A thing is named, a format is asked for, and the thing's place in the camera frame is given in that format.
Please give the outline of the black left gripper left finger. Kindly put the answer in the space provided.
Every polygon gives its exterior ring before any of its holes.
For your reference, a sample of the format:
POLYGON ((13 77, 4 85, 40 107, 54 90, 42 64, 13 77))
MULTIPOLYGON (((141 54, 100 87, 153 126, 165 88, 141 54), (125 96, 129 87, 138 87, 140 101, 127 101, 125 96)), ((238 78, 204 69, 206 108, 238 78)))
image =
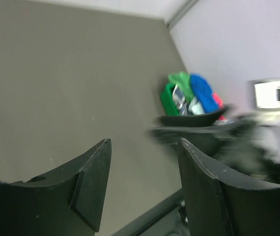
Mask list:
POLYGON ((27 182, 0 181, 0 236, 93 236, 100 230, 112 143, 27 182))

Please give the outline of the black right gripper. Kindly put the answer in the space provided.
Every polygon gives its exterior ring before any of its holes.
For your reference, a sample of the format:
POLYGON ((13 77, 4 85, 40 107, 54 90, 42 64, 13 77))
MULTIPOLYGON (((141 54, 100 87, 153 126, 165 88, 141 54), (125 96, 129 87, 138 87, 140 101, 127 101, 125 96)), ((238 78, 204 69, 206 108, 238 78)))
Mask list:
POLYGON ((203 153, 248 176, 280 184, 280 126, 239 116, 230 124, 213 125, 233 110, 227 104, 212 113, 160 116, 162 126, 148 131, 158 143, 177 150, 183 138, 203 153))

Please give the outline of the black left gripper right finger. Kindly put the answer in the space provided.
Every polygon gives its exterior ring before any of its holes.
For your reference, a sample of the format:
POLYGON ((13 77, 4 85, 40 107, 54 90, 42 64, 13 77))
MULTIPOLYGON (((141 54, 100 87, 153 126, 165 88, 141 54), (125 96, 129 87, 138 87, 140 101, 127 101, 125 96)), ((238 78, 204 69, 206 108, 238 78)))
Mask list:
POLYGON ((178 164, 193 236, 280 236, 280 184, 242 174, 185 139, 178 164))

